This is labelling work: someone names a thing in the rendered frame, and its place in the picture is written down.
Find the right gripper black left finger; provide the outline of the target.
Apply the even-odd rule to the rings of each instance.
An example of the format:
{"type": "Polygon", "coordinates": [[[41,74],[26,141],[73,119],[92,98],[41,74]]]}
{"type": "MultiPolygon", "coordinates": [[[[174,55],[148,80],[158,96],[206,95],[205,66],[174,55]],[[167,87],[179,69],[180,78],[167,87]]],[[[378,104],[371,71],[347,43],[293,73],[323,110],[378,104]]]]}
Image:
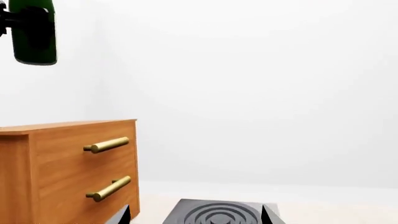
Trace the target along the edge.
{"type": "Polygon", "coordinates": [[[130,208],[125,205],[114,214],[105,224],[130,224],[130,208]]]}

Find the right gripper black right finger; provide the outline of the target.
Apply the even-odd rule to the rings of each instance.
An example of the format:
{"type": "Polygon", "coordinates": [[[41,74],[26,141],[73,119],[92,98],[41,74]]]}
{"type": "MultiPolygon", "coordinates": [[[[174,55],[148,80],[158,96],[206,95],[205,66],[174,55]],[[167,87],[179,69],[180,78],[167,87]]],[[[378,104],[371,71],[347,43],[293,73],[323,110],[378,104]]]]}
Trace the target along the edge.
{"type": "Polygon", "coordinates": [[[266,205],[262,205],[261,220],[262,224],[286,224],[266,205]]]}

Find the wooden cabinet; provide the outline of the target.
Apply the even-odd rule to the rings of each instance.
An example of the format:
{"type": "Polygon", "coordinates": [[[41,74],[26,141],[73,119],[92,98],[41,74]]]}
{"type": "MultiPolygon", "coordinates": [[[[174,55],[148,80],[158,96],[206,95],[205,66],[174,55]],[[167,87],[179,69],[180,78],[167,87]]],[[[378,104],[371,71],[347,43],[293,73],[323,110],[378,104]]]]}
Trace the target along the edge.
{"type": "Polygon", "coordinates": [[[105,224],[125,205],[140,212],[136,122],[80,121],[0,128],[0,224],[105,224]],[[93,154],[83,147],[129,143],[93,154]],[[131,182],[100,202],[86,198],[125,176],[131,182]]]}

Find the grey block with concentric rings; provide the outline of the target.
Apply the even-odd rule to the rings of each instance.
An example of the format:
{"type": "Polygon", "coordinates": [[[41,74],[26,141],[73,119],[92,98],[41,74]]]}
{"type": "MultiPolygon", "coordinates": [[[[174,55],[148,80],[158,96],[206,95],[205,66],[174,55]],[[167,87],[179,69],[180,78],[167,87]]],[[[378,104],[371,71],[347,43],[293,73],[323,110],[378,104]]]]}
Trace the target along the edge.
{"type": "Polygon", "coordinates": [[[262,224],[262,205],[280,217],[275,203],[180,199],[162,224],[262,224]]]}

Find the dark green wine bottle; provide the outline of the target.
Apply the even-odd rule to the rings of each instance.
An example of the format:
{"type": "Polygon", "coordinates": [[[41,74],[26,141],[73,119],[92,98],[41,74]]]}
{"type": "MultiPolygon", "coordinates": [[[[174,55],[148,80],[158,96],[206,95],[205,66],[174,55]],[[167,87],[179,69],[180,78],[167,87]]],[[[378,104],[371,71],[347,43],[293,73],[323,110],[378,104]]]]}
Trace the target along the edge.
{"type": "MultiPolygon", "coordinates": [[[[55,14],[53,0],[9,0],[9,12],[25,7],[42,7],[55,14]]],[[[28,39],[23,31],[11,28],[15,59],[26,65],[55,65],[57,63],[56,32],[49,39],[28,39]]]]}

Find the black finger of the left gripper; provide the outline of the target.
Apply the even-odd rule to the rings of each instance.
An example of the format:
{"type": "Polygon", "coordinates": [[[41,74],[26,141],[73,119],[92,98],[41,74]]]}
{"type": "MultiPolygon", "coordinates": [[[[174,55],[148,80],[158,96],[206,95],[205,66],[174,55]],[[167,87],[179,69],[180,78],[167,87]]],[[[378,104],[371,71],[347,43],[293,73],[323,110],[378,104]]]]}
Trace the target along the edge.
{"type": "Polygon", "coordinates": [[[6,12],[6,27],[23,31],[28,39],[49,39],[55,35],[55,14],[42,7],[25,7],[6,12]]]}

